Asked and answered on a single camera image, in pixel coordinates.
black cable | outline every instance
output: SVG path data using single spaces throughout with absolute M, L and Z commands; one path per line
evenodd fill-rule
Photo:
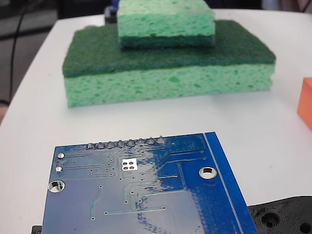
M 16 47 L 16 41 L 19 37 L 20 32 L 20 25 L 23 21 L 23 18 L 25 16 L 25 13 L 27 11 L 27 8 L 29 6 L 30 1 L 26 0 L 25 8 L 22 11 L 22 14 L 19 18 L 19 23 L 15 31 L 14 39 L 13 39 L 13 47 L 12 47 L 12 53 L 11 53 L 11 62 L 10 62 L 10 91 L 9 91 L 9 100 L 12 100 L 13 97 L 13 70 L 14 70 L 14 55 L 15 55 L 15 47 Z
M 3 104 L 3 105 L 6 105 L 6 106 L 9 106 L 10 105 L 10 102 L 7 101 L 7 100 L 1 100 L 0 99 L 0 104 Z
M 302 12 L 303 12 L 303 13 L 306 12 L 306 10 L 307 10 L 308 7 L 310 6 L 311 2 L 312 2 L 312 0 L 309 0 L 309 1 L 307 2 L 307 4 L 305 5 L 305 7 L 302 9 Z

orange object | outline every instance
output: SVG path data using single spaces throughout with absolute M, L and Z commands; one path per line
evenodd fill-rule
M 312 130 L 312 78 L 304 78 L 298 114 Z

white table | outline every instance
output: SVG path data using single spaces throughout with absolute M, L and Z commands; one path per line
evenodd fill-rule
M 216 131 L 247 205 L 312 195 L 312 132 L 296 113 L 312 76 L 312 15 L 216 10 L 277 55 L 270 92 L 207 95 L 68 109 L 62 63 L 77 29 L 103 16 L 59 20 L 0 126 L 0 233 L 41 225 L 54 147 Z

blue circuit board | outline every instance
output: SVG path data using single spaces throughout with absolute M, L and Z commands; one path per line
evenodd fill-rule
M 215 133 L 55 148 L 42 234 L 256 234 Z

sponge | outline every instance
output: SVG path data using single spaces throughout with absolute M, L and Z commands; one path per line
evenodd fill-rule
M 122 48 L 212 46 L 215 14 L 204 0 L 122 0 Z
M 216 45 L 121 51 L 117 26 L 77 31 L 63 65 L 68 106 L 267 91 L 275 55 L 234 21 Z
M 298 114 L 312 131 L 312 78 L 304 78 Z

